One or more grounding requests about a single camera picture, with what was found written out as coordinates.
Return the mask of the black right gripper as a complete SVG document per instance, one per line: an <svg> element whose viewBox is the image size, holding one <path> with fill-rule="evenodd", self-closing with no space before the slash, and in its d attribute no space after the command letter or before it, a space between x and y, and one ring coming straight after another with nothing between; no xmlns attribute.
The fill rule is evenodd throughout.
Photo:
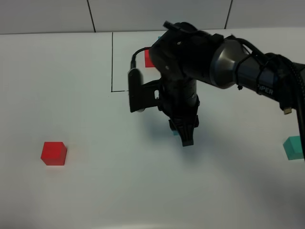
<svg viewBox="0 0 305 229"><path fill-rule="evenodd" d="M179 134L183 146L192 146L193 132L199 125L196 80L176 81L162 77L159 96L160 109L170 118L170 128Z"/></svg>

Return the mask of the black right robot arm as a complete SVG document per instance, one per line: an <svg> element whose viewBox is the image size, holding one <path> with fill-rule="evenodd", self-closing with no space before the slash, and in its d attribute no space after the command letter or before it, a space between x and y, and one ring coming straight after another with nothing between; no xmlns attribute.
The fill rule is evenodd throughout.
<svg viewBox="0 0 305 229"><path fill-rule="evenodd" d="M183 146L193 144L198 126L196 82L220 89L237 85L296 110L300 138L305 137L305 66L274 53L262 53L249 41L196 29L186 22L165 22L166 33L149 49L161 74L163 112Z"/></svg>

